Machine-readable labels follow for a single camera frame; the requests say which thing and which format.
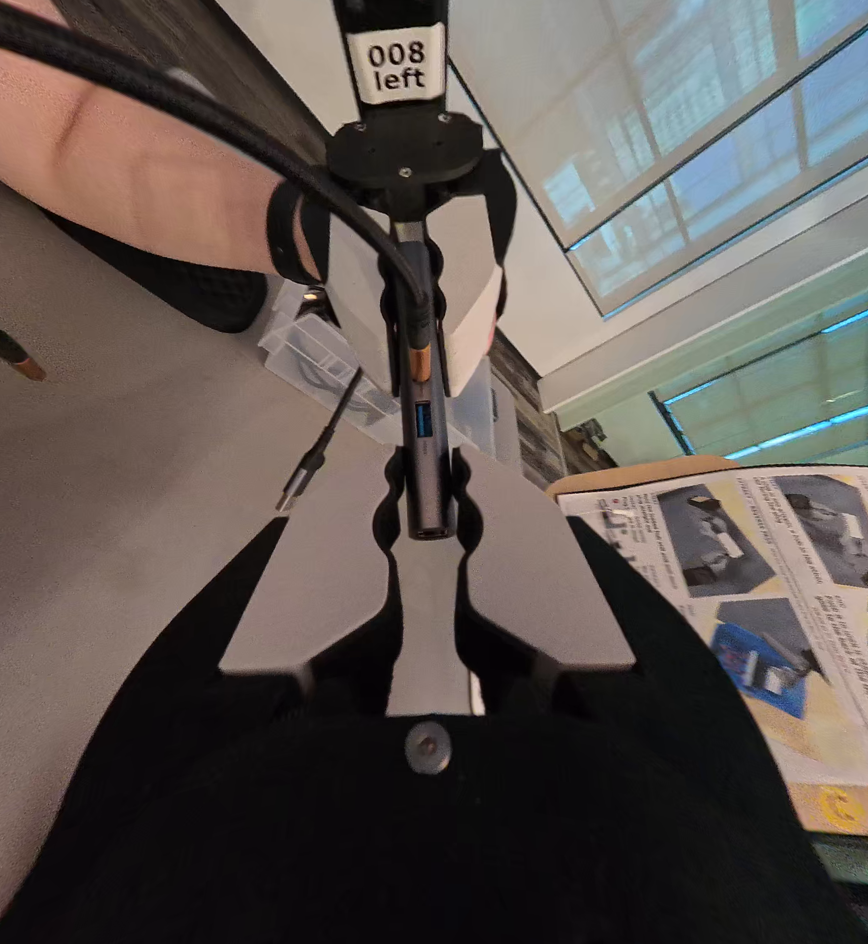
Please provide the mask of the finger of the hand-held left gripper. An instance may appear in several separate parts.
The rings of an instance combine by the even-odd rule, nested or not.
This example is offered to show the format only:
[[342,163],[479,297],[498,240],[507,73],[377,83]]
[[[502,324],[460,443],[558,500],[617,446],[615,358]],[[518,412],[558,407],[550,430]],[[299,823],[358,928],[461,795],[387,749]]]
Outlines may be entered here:
[[397,358],[390,350],[389,324],[382,312],[382,260],[376,248],[336,214],[330,222],[324,287],[339,329],[366,376],[384,393],[398,395]]
[[440,339],[448,395],[463,393],[491,345],[506,303],[511,192],[468,190],[428,216],[439,265]]

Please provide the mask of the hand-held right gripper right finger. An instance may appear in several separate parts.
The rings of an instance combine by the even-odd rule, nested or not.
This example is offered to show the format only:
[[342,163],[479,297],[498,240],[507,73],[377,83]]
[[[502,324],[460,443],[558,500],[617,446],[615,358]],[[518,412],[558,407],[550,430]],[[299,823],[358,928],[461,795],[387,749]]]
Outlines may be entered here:
[[475,616],[551,668],[633,667],[629,643],[558,506],[468,445],[454,451],[453,472]]

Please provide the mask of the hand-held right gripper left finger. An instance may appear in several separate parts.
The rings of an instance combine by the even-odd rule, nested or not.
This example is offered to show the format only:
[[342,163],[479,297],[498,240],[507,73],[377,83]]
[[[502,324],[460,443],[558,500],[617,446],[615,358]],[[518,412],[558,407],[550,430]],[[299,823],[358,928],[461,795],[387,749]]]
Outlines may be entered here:
[[317,674],[325,652],[364,635],[396,659],[404,608],[392,549],[401,534],[401,450],[325,466],[284,529],[219,668],[227,675]]

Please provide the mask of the clear plastic bin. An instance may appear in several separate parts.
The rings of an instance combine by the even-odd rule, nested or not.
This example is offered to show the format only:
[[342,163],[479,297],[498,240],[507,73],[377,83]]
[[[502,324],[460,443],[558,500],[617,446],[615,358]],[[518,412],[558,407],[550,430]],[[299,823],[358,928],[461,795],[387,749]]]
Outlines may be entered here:
[[[272,297],[270,320],[259,346],[267,353],[267,370],[331,410],[353,380],[358,363],[341,332],[322,313],[316,290],[283,283]],[[376,442],[403,441],[397,399],[366,377],[360,380],[345,418]],[[447,425],[451,446],[473,445],[522,474],[514,398],[493,378],[486,357],[463,393],[448,400]]]

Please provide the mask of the slim grey usb hub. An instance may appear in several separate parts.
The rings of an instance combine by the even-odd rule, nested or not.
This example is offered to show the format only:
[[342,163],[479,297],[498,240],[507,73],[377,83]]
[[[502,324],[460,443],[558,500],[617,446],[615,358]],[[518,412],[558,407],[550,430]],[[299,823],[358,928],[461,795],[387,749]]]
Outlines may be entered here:
[[427,293],[423,313],[414,296],[393,279],[393,326],[398,398],[401,408],[408,534],[439,540],[455,533],[440,324],[427,233],[422,222],[397,222],[391,234],[420,287]]

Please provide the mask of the person's left forearm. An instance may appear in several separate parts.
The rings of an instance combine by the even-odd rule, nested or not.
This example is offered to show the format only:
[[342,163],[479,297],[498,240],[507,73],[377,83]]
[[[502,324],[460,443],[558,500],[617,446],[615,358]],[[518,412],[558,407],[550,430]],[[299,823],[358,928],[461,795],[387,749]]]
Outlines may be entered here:
[[109,88],[0,50],[0,182],[172,260],[323,282],[304,202],[275,171]]

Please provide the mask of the instruction poster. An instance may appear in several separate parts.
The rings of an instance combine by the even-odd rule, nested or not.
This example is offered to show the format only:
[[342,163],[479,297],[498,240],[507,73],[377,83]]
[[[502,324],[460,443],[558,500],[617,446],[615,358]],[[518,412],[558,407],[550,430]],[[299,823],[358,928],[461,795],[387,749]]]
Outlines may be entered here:
[[868,785],[868,467],[727,468],[556,501],[689,620],[786,780]]

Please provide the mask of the large glass window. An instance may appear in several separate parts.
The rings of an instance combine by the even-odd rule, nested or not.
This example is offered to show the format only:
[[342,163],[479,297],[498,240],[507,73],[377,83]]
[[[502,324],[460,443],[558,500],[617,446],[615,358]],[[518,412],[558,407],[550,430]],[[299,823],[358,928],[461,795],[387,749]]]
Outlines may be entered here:
[[868,2],[452,2],[450,65],[563,256],[506,331],[562,430],[868,253]]

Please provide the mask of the yellow smiley sticker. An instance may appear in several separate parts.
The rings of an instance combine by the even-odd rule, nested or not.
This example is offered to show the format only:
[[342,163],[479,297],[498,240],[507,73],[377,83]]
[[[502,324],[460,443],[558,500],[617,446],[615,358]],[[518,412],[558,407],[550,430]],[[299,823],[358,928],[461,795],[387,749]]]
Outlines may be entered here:
[[845,789],[835,785],[818,787],[818,804],[830,832],[864,834],[865,810],[860,802]]

